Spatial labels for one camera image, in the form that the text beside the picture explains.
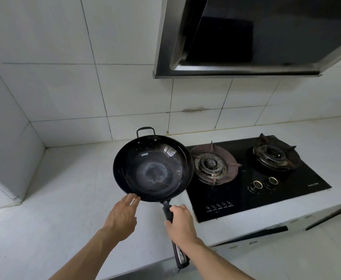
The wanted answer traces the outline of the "person's right hand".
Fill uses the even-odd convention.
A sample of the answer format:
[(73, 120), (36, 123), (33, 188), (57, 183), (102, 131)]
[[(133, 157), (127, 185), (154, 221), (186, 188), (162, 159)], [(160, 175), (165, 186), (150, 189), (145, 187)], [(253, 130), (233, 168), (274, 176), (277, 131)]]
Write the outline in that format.
[(170, 212), (173, 213), (173, 221), (166, 220), (166, 227), (170, 239), (182, 250), (191, 245), (200, 245), (202, 241), (197, 237), (193, 217), (188, 208), (182, 204), (172, 205)]

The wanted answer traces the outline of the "person's left hand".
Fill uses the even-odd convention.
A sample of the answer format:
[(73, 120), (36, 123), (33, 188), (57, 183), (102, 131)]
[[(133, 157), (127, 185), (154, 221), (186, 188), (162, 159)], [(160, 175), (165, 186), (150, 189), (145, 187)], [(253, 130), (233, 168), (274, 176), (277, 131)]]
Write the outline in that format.
[(136, 212), (131, 209), (131, 202), (135, 197), (138, 196), (134, 193), (127, 194), (108, 214), (102, 230), (111, 243), (118, 244), (134, 232), (137, 218)]

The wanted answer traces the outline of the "black wok with long handle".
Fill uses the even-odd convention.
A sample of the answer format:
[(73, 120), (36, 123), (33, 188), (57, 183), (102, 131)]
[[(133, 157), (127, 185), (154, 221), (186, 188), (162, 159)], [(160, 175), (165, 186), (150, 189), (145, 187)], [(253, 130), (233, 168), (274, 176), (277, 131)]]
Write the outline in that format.
[(137, 138), (124, 145), (113, 161), (113, 175), (127, 194), (144, 202), (171, 207), (170, 200), (181, 194), (194, 175), (194, 159), (180, 142), (155, 134), (152, 127), (136, 131)]

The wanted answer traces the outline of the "person's left forearm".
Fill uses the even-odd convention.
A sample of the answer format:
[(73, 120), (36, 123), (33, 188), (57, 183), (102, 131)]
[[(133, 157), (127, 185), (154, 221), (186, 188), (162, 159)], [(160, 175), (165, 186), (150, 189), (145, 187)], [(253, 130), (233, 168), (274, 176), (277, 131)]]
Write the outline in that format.
[(98, 230), (49, 280), (96, 280), (108, 255), (122, 240), (115, 231)]

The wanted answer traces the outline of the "person's right forearm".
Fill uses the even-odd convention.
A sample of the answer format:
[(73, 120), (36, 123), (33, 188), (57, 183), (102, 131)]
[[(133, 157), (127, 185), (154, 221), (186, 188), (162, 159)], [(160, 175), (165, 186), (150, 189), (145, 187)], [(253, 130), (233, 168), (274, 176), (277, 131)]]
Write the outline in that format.
[(200, 238), (175, 239), (203, 280), (255, 280), (207, 247)]

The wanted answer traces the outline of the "rusty gas burner with grate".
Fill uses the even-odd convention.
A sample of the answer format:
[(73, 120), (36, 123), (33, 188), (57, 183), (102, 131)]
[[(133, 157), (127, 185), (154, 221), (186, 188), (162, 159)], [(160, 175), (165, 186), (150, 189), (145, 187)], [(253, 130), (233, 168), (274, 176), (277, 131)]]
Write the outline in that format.
[(212, 141), (191, 149), (194, 172), (198, 179), (211, 186), (231, 182), (242, 167), (229, 151)]

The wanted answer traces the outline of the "black glass gas hob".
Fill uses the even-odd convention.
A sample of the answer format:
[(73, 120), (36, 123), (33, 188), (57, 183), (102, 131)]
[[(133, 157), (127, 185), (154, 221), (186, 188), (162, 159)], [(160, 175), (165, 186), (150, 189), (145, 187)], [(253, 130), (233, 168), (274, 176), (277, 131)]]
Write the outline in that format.
[[(187, 186), (187, 194), (198, 223), (331, 189), (303, 161), (297, 169), (289, 171), (275, 171), (263, 166), (252, 152), (254, 138), (214, 143), (229, 151), (242, 164), (231, 182), (211, 186), (199, 180), (194, 173)], [(279, 181), (273, 191), (264, 185), (268, 177)], [(264, 185), (258, 194), (251, 193), (247, 188), (254, 180)]]

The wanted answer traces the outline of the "round hob knob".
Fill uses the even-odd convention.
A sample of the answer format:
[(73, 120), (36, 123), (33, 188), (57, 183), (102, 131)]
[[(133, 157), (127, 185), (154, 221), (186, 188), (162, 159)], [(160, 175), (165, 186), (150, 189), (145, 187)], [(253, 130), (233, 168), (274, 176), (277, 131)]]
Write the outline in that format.
[(264, 185), (261, 181), (254, 180), (247, 188), (251, 193), (258, 194), (264, 188)]
[(273, 191), (279, 185), (279, 181), (274, 177), (268, 177), (267, 179), (265, 179), (264, 185), (267, 189)]

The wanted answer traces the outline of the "dark gas burner with grate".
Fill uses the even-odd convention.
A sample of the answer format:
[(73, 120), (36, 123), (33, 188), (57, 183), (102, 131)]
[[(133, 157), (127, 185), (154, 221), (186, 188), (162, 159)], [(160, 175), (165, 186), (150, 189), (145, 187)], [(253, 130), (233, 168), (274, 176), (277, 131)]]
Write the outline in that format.
[(263, 166), (275, 171), (289, 171), (297, 169), (302, 163), (295, 148), (276, 136), (260, 134), (253, 140), (252, 152)]

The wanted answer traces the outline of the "black steel range hood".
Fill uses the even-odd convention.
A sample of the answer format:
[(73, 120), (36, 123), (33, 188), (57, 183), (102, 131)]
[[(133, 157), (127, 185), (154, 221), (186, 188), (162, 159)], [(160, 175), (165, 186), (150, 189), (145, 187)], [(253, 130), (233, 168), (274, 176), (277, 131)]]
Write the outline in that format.
[(341, 61), (341, 0), (163, 0), (153, 77), (318, 77)]

